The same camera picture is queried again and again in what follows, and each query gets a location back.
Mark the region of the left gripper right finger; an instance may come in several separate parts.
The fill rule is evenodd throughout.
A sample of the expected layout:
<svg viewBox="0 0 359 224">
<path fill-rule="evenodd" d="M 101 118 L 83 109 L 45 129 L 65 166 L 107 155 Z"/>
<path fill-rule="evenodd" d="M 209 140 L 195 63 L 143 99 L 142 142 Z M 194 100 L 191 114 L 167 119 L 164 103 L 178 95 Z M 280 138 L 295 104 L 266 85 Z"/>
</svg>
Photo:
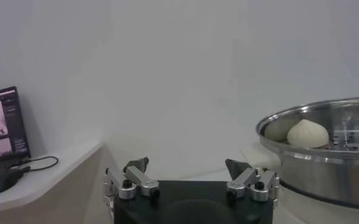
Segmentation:
<svg viewBox="0 0 359 224">
<path fill-rule="evenodd" d="M 276 172 L 261 170 L 250 164 L 233 159 L 225 160 L 231 181 L 226 183 L 227 202 L 233 206 L 237 200 L 249 193 L 251 200 L 266 202 L 271 200 L 273 206 L 279 201 L 280 178 Z"/>
</svg>

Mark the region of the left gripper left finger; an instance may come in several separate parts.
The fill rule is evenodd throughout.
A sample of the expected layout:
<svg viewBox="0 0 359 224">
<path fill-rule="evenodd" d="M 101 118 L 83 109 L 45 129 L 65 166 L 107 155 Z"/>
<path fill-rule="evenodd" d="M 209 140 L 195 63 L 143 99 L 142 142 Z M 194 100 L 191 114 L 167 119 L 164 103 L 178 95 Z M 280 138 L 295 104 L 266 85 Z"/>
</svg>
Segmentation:
<svg viewBox="0 0 359 224">
<path fill-rule="evenodd" d="M 115 212 L 115 200 L 136 199 L 137 193 L 156 204 L 160 197 L 157 180 L 150 179 L 145 171 L 149 158 L 129 161 L 122 169 L 108 167 L 103 173 L 103 199 L 110 213 Z"/>
</svg>

